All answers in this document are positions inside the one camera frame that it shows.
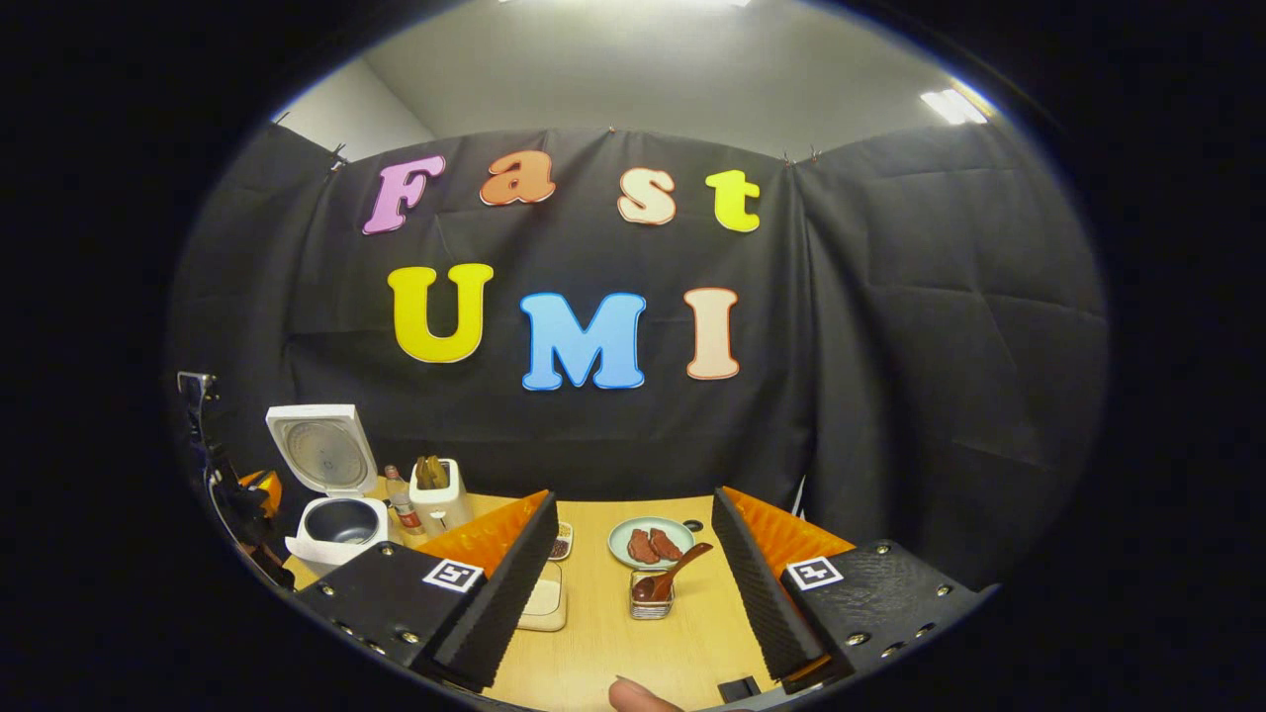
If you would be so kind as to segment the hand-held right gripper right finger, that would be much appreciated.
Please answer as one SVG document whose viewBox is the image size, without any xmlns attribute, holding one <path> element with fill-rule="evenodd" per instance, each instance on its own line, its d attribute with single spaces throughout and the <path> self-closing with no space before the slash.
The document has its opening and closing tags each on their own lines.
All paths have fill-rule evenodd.
<svg viewBox="0 0 1266 712">
<path fill-rule="evenodd" d="M 851 544 L 722 486 L 711 527 L 768 675 L 787 693 L 855 683 L 918 652 L 996 587 L 968 587 L 889 538 Z"/>
</svg>

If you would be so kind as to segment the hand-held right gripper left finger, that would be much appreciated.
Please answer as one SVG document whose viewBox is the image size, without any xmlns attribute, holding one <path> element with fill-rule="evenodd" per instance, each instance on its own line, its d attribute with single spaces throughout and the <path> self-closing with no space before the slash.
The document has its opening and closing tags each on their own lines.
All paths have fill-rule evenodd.
<svg viewBox="0 0 1266 712">
<path fill-rule="evenodd" d="M 295 601 L 398 666 L 481 692 L 495 682 L 557 528 L 555 494 L 536 492 L 417 547 L 375 544 Z"/>
</svg>

